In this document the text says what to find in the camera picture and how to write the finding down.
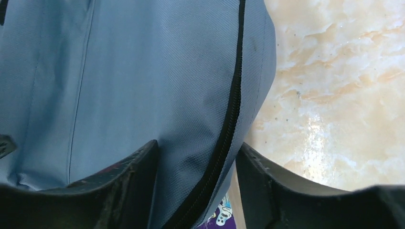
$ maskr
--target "black zipper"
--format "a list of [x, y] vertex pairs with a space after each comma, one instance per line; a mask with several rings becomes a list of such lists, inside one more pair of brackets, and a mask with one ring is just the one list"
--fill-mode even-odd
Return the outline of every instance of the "black zipper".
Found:
[[193, 188], [173, 216], [165, 223], [163, 229], [190, 229], [197, 222], [210, 202], [211, 195], [214, 192], [229, 149], [231, 148], [241, 104], [242, 41], [245, 1], [246, 0], [240, 0], [239, 3], [239, 30], [235, 71], [229, 94], [228, 108], [220, 136], [201, 180]]

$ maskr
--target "black leather strap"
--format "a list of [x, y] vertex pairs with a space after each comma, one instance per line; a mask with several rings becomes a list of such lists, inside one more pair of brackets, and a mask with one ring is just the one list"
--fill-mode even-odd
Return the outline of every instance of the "black leather strap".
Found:
[[405, 186], [331, 188], [284, 169], [247, 144], [236, 169], [248, 229], [405, 228]]
[[8, 3], [9, 0], [0, 0], [0, 25], [4, 25]]
[[8, 135], [0, 135], [0, 159], [17, 149], [17, 145]]

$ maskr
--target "fabric texture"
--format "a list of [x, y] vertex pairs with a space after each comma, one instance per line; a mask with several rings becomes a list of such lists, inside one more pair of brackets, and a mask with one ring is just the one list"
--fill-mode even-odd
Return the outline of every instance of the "fabric texture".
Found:
[[[19, 148], [0, 160], [0, 183], [64, 187], [157, 139], [149, 227], [160, 229], [201, 179], [221, 131], [239, 4], [10, 1], [0, 29], [0, 133]], [[236, 133], [196, 225], [225, 196], [236, 153], [274, 79], [275, 33], [263, 0], [246, 0], [243, 44]]]

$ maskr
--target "marble floor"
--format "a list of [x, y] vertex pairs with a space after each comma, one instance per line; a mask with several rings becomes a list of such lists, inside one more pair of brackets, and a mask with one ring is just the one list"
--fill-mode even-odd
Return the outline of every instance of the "marble floor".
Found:
[[265, 0], [277, 75], [246, 140], [345, 190], [405, 184], [405, 0]]

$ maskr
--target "backpack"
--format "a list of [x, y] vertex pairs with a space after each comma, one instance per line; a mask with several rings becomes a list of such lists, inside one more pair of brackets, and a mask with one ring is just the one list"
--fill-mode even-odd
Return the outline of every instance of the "backpack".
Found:
[[0, 22], [2, 225], [211, 216], [275, 76], [263, 0], [1, 0]]

